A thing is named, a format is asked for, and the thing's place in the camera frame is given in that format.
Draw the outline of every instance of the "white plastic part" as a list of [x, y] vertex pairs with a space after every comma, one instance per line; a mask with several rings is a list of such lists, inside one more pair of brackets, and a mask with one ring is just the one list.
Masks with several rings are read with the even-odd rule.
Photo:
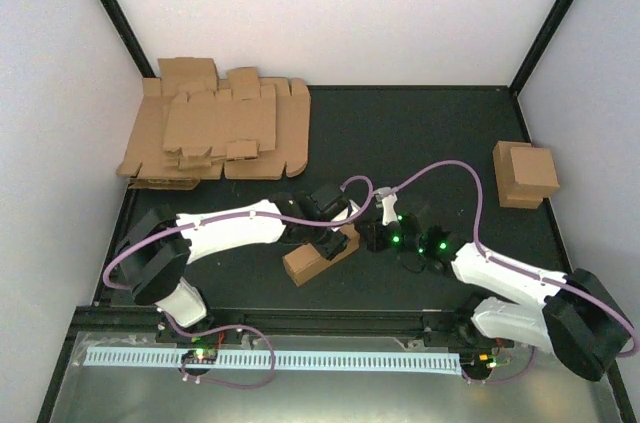
[[[284, 233], [286, 225], [276, 218], [255, 216], [254, 212], [256, 211], [280, 214], [275, 203], [271, 203], [269, 200], [261, 200], [251, 206], [218, 211], [216, 213], [178, 214], [176, 224], [194, 223], [196, 225], [196, 228], [181, 232], [184, 238], [191, 240], [191, 254], [187, 264], [189, 265], [204, 256], [219, 251], [254, 243], [274, 243], [278, 241], [282, 233]], [[232, 218], [199, 226], [200, 222], [206, 218], [238, 212], [251, 212], [253, 216]]]
[[566, 276], [560, 271], [542, 270], [493, 250], [488, 251], [495, 258], [536, 273], [539, 279], [534, 280], [488, 261], [478, 252], [474, 243], [467, 243], [456, 253], [456, 259], [451, 263], [456, 277], [465, 283], [491, 290], [527, 308], [541, 309], [545, 305], [544, 299], [560, 290], [557, 286], [542, 284], [539, 281], [541, 278], [563, 281]]
[[162, 311], [169, 313], [176, 322], [186, 328], [207, 316], [207, 308], [200, 297], [200, 293], [187, 280], [180, 278], [180, 283], [173, 293], [157, 301], [156, 305]]
[[544, 316], [539, 309], [525, 308], [491, 297], [480, 303], [471, 317], [487, 338], [505, 338], [553, 353]]
[[376, 200], [378, 200], [378, 205], [382, 206], [382, 226], [388, 226], [389, 223], [398, 221], [398, 215], [396, 215], [394, 208], [398, 197], [395, 193], [388, 193], [390, 191], [391, 188], [386, 186], [384, 188], [378, 188], [374, 192]]

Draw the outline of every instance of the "metal frame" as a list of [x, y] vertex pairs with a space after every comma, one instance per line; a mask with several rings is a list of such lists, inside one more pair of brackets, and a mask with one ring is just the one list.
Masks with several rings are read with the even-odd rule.
[[553, 38], [553, 35], [560, 26], [560, 23], [562, 23], [572, 3], [573, 0], [556, 0], [553, 4], [551, 11], [542, 24], [542, 28], [540, 28], [536, 39], [533, 41], [533, 45], [531, 45], [527, 56], [525, 56], [522, 65], [520, 65], [518, 73], [516, 73], [513, 82], [509, 86], [509, 91], [515, 96], [520, 94], [522, 88], [524, 88], [524, 85], [529, 80], [529, 77], [533, 73], [538, 61], [540, 61], [540, 58], [542, 58], [544, 51], [547, 49], [547, 45], [549, 45], [551, 38]]
[[[155, 77], [153, 69], [140, 46], [133, 29], [129, 25], [124, 12], [117, 0], [100, 0], [109, 15], [114, 27], [118, 31], [131, 58], [138, 67], [143, 77]], [[573, 0], [556, 0], [516, 77], [509, 87], [512, 95], [514, 111], [520, 120], [522, 136], [525, 141], [531, 138], [527, 130], [518, 94], [531, 76], [538, 61], [544, 54], [554, 33], [560, 26], [562, 19], [569, 10]], [[127, 231], [133, 207], [137, 198], [137, 190], [128, 190], [114, 229], [113, 238], [107, 252], [105, 265], [115, 254], [117, 243]], [[545, 201], [547, 212], [556, 244], [562, 256], [565, 269], [570, 268], [564, 244], [562, 242], [558, 225], [553, 210], [548, 201]], [[60, 385], [71, 356], [76, 336], [81, 331], [100, 332], [156, 332], [158, 329], [159, 315], [153, 308], [144, 307], [108, 307], [111, 300], [111, 292], [105, 288], [102, 282], [98, 284], [94, 295], [93, 306], [78, 307], [73, 316], [71, 325], [64, 340], [60, 356], [56, 363], [49, 388], [47, 390], [40, 411], [38, 422], [49, 421], [58, 396]], [[222, 319], [238, 319], [244, 323], [261, 328], [266, 334], [277, 334], [284, 328], [288, 334], [313, 334], [313, 335], [352, 335], [352, 336], [405, 336], [415, 338], [425, 337], [425, 330], [437, 327], [443, 320], [446, 324], [456, 321], [459, 317], [455, 312], [306, 312], [301, 314], [296, 311], [270, 311], [270, 310], [244, 310], [222, 309], [216, 310]], [[450, 335], [429, 332], [426, 336], [431, 346], [440, 343], [451, 343]], [[622, 382], [618, 366], [614, 365], [607, 372], [609, 382], [613, 388], [616, 403], [620, 410], [622, 420], [636, 422], [635, 415], [629, 400], [629, 396]]]

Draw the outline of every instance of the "black table surface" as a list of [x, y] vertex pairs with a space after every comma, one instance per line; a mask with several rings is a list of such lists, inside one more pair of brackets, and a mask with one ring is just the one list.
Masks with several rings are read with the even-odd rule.
[[[356, 174], [369, 176], [376, 188], [394, 186], [430, 163], [460, 159], [476, 169], [484, 187], [483, 243], [532, 265], [562, 268], [543, 206], [519, 210], [498, 205], [491, 152], [498, 140], [524, 137], [506, 88], [311, 90], [309, 164], [302, 175], [279, 181], [206, 181], [192, 191], [142, 190], [131, 221], [163, 203], [176, 212], [213, 212], [245, 206], [279, 191], [313, 191]], [[348, 194], [363, 201], [364, 185], [354, 184]], [[399, 197], [428, 205], [448, 227], [471, 236], [476, 188], [464, 169], [436, 169]], [[428, 271], [411, 273], [394, 252], [373, 254], [364, 247], [296, 287], [282, 262], [289, 251], [292, 247], [278, 244], [236, 248], [197, 261], [185, 277], [214, 308], [455, 309], [478, 290]], [[116, 291], [112, 304], [131, 304], [130, 296]]]

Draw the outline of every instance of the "white cable carrier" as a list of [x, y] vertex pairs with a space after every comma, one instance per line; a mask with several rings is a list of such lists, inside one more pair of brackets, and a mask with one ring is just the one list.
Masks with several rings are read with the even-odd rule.
[[[87, 349], [83, 365], [180, 368], [186, 352], [176, 348], [95, 346]], [[276, 351], [275, 354], [276, 370], [461, 374], [460, 356], [456, 353]], [[220, 350], [213, 365], [193, 363], [187, 368], [268, 370], [270, 363], [266, 350]]]

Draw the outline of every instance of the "white wall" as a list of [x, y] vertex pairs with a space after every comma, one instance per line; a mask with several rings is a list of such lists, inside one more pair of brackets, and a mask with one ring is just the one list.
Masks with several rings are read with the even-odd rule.
[[0, 8], [0, 419], [23, 423], [95, 288], [141, 85], [98, 0]]
[[[552, 198], [574, 265], [596, 273], [640, 327], [640, 0], [576, 0], [521, 95], [552, 147]], [[640, 415], [640, 357], [620, 360]]]
[[152, 63], [311, 84], [509, 84], [554, 0], [120, 0]]

